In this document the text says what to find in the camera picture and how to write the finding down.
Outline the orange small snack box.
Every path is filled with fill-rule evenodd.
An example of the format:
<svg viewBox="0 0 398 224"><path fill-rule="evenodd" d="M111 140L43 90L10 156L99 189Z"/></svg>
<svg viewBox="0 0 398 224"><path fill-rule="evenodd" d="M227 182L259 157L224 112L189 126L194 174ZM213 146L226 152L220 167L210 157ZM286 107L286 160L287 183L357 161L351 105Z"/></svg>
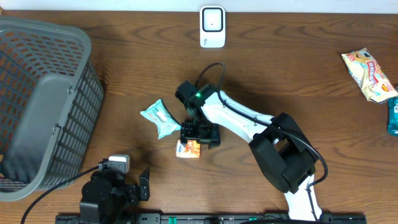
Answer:
<svg viewBox="0 0 398 224"><path fill-rule="evenodd" d="M201 144L196 141L188 140L182 143L181 140L177 141L176 156L184 159L198 159L201 153Z"/></svg>

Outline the light blue wipes pack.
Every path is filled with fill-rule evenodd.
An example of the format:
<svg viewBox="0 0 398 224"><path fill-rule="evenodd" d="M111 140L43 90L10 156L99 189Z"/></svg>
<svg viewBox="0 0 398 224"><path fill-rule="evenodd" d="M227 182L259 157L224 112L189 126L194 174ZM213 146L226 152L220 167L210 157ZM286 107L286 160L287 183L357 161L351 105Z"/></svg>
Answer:
<svg viewBox="0 0 398 224"><path fill-rule="evenodd" d="M162 99L158 99L140 114L157 126L158 139L181 130L180 123L169 113Z"/></svg>

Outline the cream chips snack bag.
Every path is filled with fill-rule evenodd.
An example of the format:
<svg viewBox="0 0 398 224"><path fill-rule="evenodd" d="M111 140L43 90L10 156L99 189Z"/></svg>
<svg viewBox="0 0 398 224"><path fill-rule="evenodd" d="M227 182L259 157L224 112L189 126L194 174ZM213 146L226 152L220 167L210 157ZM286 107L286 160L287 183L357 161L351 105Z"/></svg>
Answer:
<svg viewBox="0 0 398 224"><path fill-rule="evenodd" d="M368 101L383 103L397 97L397 90L367 48L341 54L349 74Z"/></svg>

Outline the blue mouthwash bottle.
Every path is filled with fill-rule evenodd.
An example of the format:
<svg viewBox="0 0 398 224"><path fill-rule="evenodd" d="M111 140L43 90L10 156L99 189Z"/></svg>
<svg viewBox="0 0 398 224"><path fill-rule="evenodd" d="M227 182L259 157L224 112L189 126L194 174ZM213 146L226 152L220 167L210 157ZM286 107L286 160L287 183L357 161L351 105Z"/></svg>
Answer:
<svg viewBox="0 0 398 224"><path fill-rule="evenodd" d="M397 97L390 98L388 100L389 122L388 122L388 125L387 125L387 132L389 134L393 135L393 136L397 136L397 133L398 133L398 127L397 127L397 120L398 120L397 104L398 104Z"/></svg>

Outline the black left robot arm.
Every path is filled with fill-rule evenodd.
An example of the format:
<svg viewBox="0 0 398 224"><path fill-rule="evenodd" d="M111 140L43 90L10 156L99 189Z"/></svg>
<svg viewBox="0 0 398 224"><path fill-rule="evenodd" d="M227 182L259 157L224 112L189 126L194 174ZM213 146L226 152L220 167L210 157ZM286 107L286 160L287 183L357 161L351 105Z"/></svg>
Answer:
<svg viewBox="0 0 398 224"><path fill-rule="evenodd" d="M128 184L123 169L96 171L81 190L77 224L135 223L130 208L149 200L149 176L147 168L139 176L138 184Z"/></svg>

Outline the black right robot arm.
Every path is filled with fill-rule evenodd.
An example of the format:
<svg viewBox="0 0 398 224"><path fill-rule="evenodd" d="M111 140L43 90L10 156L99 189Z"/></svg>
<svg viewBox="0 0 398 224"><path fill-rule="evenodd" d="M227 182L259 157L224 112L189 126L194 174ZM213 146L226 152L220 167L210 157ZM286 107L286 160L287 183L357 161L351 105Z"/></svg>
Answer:
<svg viewBox="0 0 398 224"><path fill-rule="evenodd" d="M324 158L313 148L295 120L281 113L274 117L253 111L212 85L198 89L183 82L175 92L190 119L182 123L182 143L195 141L216 147L220 127L245 140L264 177L285 195L289 218L319 221L322 210L315 198L316 162Z"/></svg>

